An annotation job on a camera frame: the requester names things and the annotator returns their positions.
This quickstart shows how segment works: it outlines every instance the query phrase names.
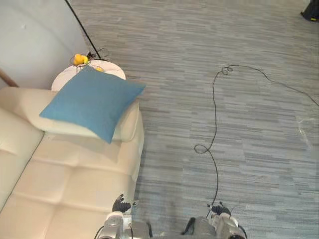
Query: black cable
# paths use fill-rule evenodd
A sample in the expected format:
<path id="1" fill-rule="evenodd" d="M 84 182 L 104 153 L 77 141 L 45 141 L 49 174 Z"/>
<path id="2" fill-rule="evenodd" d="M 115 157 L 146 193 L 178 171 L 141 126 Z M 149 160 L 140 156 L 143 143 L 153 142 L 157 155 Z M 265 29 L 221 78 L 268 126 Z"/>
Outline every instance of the black cable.
<path id="1" fill-rule="evenodd" d="M 101 226 L 100 229 L 98 229 L 98 231 L 95 234 L 94 239 L 96 239 L 98 237 L 98 234 L 100 233 L 100 231 L 103 229 L 104 226 Z"/>
<path id="2" fill-rule="evenodd" d="M 291 86 L 288 86 L 288 85 L 286 85 L 286 84 L 284 84 L 284 83 L 277 82 L 277 81 L 273 81 L 273 80 L 269 79 L 269 77 L 268 77 L 262 70 L 259 70 L 259 69 L 257 69 L 257 68 L 251 67 L 251 66 L 245 66 L 245 65 L 229 65 L 229 66 L 227 66 L 227 67 L 222 67 L 221 70 L 216 73 L 216 75 L 215 75 L 215 77 L 214 77 L 214 80 L 213 80 L 213 84 L 212 84 L 212 89 L 213 89 L 212 96 L 213 96 L 214 111 L 215 111 L 215 133 L 214 133 L 213 139 L 212 139 L 212 141 L 211 141 L 209 147 L 206 147 L 205 145 L 200 144 L 200 143 L 196 144 L 195 147 L 194 147 L 194 151 L 195 151 L 196 153 L 198 153 L 198 154 L 204 154 L 204 153 L 207 153 L 207 152 L 208 152 L 208 153 L 210 154 L 212 160 L 213 160 L 213 163 L 214 163 L 214 166 L 215 166 L 215 169 L 216 169 L 216 177 L 217 177 L 216 191 L 215 191 L 215 196 L 214 196 L 214 199 L 213 199 L 213 201 L 212 201 L 212 203 L 211 203 L 211 206 L 213 206 L 213 204 L 214 204 L 214 202 L 215 202 L 215 200 L 216 200 L 217 193 L 218 193 L 218 186 L 219 186 L 219 177 L 218 177 L 217 165 L 216 165 L 215 159 L 214 159 L 214 157 L 213 157 L 213 154 L 212 154 L 212 152 L 210 151 L 210 149 L 212 148 L 213 143 L 214 143 L 214 141 L 215 141 L 216 135 L 217 135 L 217 112 L 216 112 L 215 88 L 214 88 L 214 86 L 215 86 L 215 81 L 216 81 L 218 75 L 219 75 L 220 73 L 222 73 L 223 75 L 228 75 L 229 72 L 232 72 L 232 71 L 233 71 L 233 68 L 232 68 L 232 67 L 234 67 L 234 66 L 236 66 L 236 67 L 244 67 L 244 68 L 249 68 L 249 69 L 256 70 L 256 71 L 262 73 L 262 74 L 264 75 L 264 77 L 265 77 L 268 81 L 270 81 L 271 83 L 275 83 L 275 84 L 278 84 L 278 85 L 282 85 L 282 86 L 287 87 L 287 88 L 289 88 L 289 89 L 291 89 L 291 90 L 294 90 L 294 91 L 296 91 L 296 92 L 299 92 L 299 93 L 301 93 L 301 94 L 304 94 L 304 95 L 306 95 L 309 99 L 311 99 L 317 106 L 319 106 L 319 104 L 318 104 L 308 93 L 306 93 L 306 92 L 304 92 L 304 91 L 301 91 L 301 90 L 298 90 L 298 89 L 295 89 L 295 88 L 293 88 L 293 87 L 291 87 Z"/>
<path id="3" fill-rule="evenodd" d="M 101 59 L 101 56 L 99 55 L 99 52 L 96 50 L 96 48 L 95 48 L 93 42 L 91 41 L 91 38 L 89 37 L 88 33 L 86 32 L 84 26 L 82 25 L 80 19 L 78 18 L 78 16 L 76 15 L 75 11 L 74 11 L 73 8 L 71 7 L 70 3 L 69 3 L 67 0 L 64 0 L 64 1 L 65 1 L 65 3 L 69 6 L 71 12 L 72 12 L 73 15 L 75 16 L 75 18 L 76 18 L 76 20 L 78 21 L 78 23 L 80 24 L 82 30 L 84 31 L 86 37 L 89 39 L 89 42 L 91 43 L 91 45 L 92 45 L 93 49 L 95 50 L 96 54 L 98 55 L 99 59 L 102 60 L 102 59 Z"/>
<path id="4" fill-rule="evenodd" d="M 146 225 L 148 225 L 148 228 L 149 228 L 149 236 L 150 236 L 150 238 L 152 238 L 153 237 L 153 231 L 152 231 L 151 223 L 149 221 L 147 221 Z"/>
<path id="5" fill-rule="evenodd" d="M 134 239 L 134 236 L 133 236 L 133 229 L 132 229 L 132 226 L 131 226 L 131 223 L 129 224 L 130 228 L 131 228 L 131 238 Z"/>
<path id="6" fill-rule="evenodd" d="M 245 234 L 245 237 L 247 239 L 248 237 L 247 237 L 247 233 L 246 233 L 245 229 L 241 225 L 238 225 L 238 227 L 243 231 L 243 233 Z"/>
<path id="7" fill-rule="evenodd" d="M 105 47 L 101 48 L 100 50 L 98 50 L 98 52 L 102 51 L 103 49 L 105 49 L 107 51 L 105 56 L 101 56 L 102 58 L 109 56 L 109 50 Z"/>
<path id="8" fill-rule="evenodd" d="M 257 69 L 257 68 L 251 67 L 251 66 L 244 66 L 244 65 L 229 65 L 228 67 L 223 67 L 223 68 L 227 68 L 227 71 L 233 71 L 232 66 L 246 67 L 246 68 L 249 68 L 249 69 L 253 69 L 253 70 L 255 70 L 255 71 L 258 71 L 258 72 L 262 73 L 262 74 L 264 75 L 264 77 L 265 77 L 268 81 L 270 81 L 270 82 L 272 82 L 272 83 L 275 83 L 275 84 L 278 84 L 278 85 L 282 85 L 282 86 L 284 86 L 284 87 L 287 87 L 287 88 L 289 88 L 289 89 L 291 89 L 291 90 L 293 90 L 293 91 L 299 92 L 299 93 L 301 93 L 301 94 L 304 94 L 305 96 L 307 96 L 310 100 L 312 100 L 312 102 L 314 102 L 314 103 L 319 107 L 319 104 L 318 104 L 307 92 L 298 90 L 298 89 L 293 88 L 293 87 L 291 87 L 291 86 L 288 86 L 288 85 L 286 85 L 286 84 L 284 84 L 284 83 L 271 80 L 271 79 L 268 78 L 268 76 L 267 76 L 262 70 L 259 70 L 259 69 Z"/>

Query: white wall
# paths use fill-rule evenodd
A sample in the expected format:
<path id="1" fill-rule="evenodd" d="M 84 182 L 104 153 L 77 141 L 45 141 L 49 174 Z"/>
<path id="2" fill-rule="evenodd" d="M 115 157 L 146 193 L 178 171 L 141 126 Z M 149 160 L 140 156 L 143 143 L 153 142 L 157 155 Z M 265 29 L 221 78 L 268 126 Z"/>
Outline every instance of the white wall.
<path id="1" fill-rule="evenodd" d="M 87 52 L 64 0 L 0 1 L 0 67 L 20 87 L 50 89 L 72 55 Z"/>

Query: yellow fruit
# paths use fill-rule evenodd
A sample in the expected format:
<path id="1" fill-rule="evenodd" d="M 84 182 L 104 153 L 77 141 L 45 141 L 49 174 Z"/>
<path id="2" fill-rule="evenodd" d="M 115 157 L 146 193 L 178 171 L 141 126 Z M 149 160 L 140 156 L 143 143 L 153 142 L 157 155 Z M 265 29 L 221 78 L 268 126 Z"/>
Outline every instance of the yellow fruit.
<path id="1" fill-rule="evenodd" d="M 83 62 L 84 62 L 83 56 L 81 54 L 75 54 L 74 60 L 73 60 L 74 65 L 83 64 Z"/>
<path id="2" fill-rule="evenodd" d="M 104 71 L 101 67 L 97 67 L 97 68 L 95 68 L 95 70 L 97 70 L 97 71 L 101 71 L 101 72 L 103 72 L 103 71 Z"/>
<path id="3" fill-rule="evenodd" d="M 83 56 L 83 63 L 84 64 L 88 64 L 89 59 L 87 58 L 87 56 Z"/>

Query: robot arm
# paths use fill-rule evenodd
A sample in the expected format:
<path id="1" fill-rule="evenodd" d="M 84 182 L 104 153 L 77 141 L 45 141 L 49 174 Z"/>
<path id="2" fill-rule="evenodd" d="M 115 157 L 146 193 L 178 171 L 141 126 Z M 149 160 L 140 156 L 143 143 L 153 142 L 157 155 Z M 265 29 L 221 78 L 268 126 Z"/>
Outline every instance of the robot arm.
<path id="1" fill-rule="evenodd" d="M 146 223 L 132 222 L 131 215 L 123 213 L 136 206 L 137 202 L 123 203 L 123 195 L 120 195 L 114 205 L 113 212 L 108 214 L 104 228 L 96 239 L 150 239 L 152 229 Z M 179 239 L 246 239 L 246 233 L 238 225 L 237 220 L 230 215 L 228 208 L 214 206 L 209 209 L 205 217 L 191 218 L 182 235 L 172 238 Z"/>

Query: sofa armrest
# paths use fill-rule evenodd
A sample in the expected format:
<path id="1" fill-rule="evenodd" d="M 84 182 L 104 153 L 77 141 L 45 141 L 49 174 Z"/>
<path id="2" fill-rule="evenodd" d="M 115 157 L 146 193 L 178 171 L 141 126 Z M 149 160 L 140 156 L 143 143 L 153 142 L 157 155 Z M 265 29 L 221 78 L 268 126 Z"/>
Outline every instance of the sofa armrest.
<path id="1" fill-rule="evenodd" d="M 0 107 L 20 116 L 43 131 L 99 138 L 85 127 L 39 116 L 56 93 L 56 91 L 50 90 L 6 87 L 0 90 Z M 134 102 L 122 115 L 115 128 L 112 140 L 132 140 L 136 131 L 138 115 L 139 104 Z"/>

